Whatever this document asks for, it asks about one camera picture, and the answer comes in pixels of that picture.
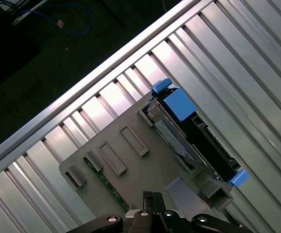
screw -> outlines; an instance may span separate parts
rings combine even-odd
[[[116,217],[109,217],[109,218],[108,218],[108,221],[109,221],[109,222],[115,222],[116,220],[117,220]]]
[[[207,218],[201,216],[201,217],[198,217],[198,220],[201,222],[206,222]]]
[[[173,213],[172,213],[172,212],[170,212],[170,211],[166,211],[166,212],[165,212],[165,215],[166,215],[167,217],[170,217],[170,216],[172,216],[172,215],[173,215]]]
[[[149,214],[147,212],[141,212],[140,215],[141,216],[148,216]]]

dark floor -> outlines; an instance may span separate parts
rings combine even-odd
[[[70,36],[33,14],[21,23],[41,52],[0,85],[0,143],[164,14],[162,0],[54,2],[87,6],[94,17],[92,29],[85,36]],[[166,0],[166,8],[176,2]],[[78,8],[46,13],[71,30],[85,31],[89,24],[87,13]]]

green circuit board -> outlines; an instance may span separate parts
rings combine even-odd
[[[125,212],[128,212],[129,205],[122,198],[122,196],[117,192],[117,190],[112,186],[112,184],[108,181],[108,179],[103,175],[101,171],[97,171],[87,158],[83,158],[86,164],[91,168],[94,174],[98,177],[98,179],[103,183],[108,192],[112,195],[112,197],[118,202],[118,204],[122,207]]]

blue cable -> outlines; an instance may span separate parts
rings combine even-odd
[[[165,0],[163,0],[163,7],[164,7],[165,12],[167,12],[166,7],[165,7]]]
[[[70,31],[70,30],[67,30],[65,28],[60,28],[57,26],[57,20],[47,16],[46,14],[40,12],[40,11],[34,11],[34,10],[25,10],[25,11],[22,11],[19,13],[19,16],[22,16],[24,13],[26,12],[30,12],[30,13],[34,13],[36,15],[39,15],[39,16],[42,16],[43,18],[45,18],[46,20],[50,21],[51,23],[53,23],[55,26],[57,26],[59,29],[61,29],[62,31],[64,31],[65,33],[69,34],[69,35],[74,35],[74,36],[82,36],[82,35],[85,35],[87,34],[90,30],[91,30],[91,27],[92,27],[92,23],[93,23],[93,16],[91,14],[91,12],[85,7],[85,6],[81,6],[81,5],[77,5],[77,4],[57,4],[57,5],[42,5],[40,6],[40,8],[46,8],[46,7],[78,7],[78,8],[81,8],[83,10],[85,10],[89,17],[90,17],[90,23],[86,29],[85,32],[83,33],[76,33],[74,31]]]

blue tab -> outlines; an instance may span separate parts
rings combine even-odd
[[[231,186],[239,187],[249,178],[248,172],[242,169],[237,171],[236,175],[228,182]]]
[[[179,121],[185,120],[196,111],[194,103],[187,94],[179,87],[164,99],[171,111],[176,115]]]
[[[167,89],[171,84],[172,81],[169,78],[159,80],[152,86],[152,91],[154,92],[154,94],[159,94],[161,91]]]

